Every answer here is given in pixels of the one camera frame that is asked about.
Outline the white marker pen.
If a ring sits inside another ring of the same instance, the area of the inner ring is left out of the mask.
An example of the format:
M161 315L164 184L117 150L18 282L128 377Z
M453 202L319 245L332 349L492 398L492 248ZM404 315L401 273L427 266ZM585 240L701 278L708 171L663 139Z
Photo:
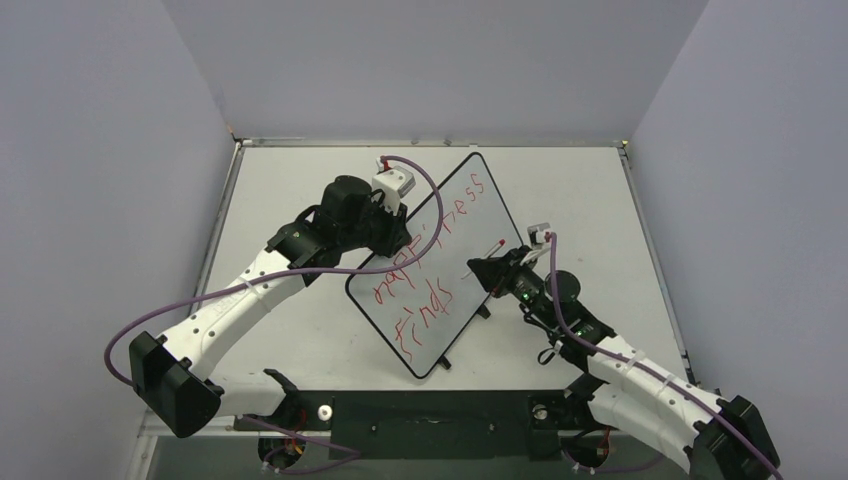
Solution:
M491 248L489 248L485 254L483 255L484 259L488 259L492 257L495 253L497 253L504 245L506 241L504 238L499 239ZM468 269L461 277L461 280L469 278L472 275L472 271Z

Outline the white whiteboard with black frame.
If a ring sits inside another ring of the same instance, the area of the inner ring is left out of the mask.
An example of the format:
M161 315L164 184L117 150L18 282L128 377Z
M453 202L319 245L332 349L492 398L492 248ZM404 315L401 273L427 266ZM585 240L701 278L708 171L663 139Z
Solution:
M466 262L523 242L489 166L472 153L407 217L411 241L394 257L371 255L349 276L353 304L417 379L427 377L488 298Z

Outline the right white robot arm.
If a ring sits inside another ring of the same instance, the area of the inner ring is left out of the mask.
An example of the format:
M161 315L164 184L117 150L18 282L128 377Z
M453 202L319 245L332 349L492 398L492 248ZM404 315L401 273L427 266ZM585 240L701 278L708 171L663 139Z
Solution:
M554 355L581 370L563 402L572 424L619 430L693 479L780 478L779 455L752 402L728 400L659 366L579 301L573 274L541 277L535 264L527 246L467 263L486 293L514 297Z

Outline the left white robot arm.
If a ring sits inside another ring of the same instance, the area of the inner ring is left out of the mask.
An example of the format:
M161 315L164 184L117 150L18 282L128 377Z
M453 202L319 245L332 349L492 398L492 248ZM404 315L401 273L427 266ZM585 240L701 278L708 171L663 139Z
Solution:
M263 317L310 286L323 268L334 268L344 253L366 248L392 256L411 239L403 197L414 188L411 172L397 167L371 181L341 175L323 192L320 204L282 226L229 286L158 336L139 333L128 347L135 393L171 432L186 438L213 418L244 406L272 429L291 427L298 402L284 390L263 385L237 389L211 375L225 354Z

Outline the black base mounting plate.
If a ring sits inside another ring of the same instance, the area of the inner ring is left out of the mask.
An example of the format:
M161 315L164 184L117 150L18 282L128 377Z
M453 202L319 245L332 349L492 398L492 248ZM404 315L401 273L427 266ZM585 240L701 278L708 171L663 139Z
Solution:
M599 444L605 426L564 390L302 391L242 431L298 434L297 449L330 443L333 460L559 458Z

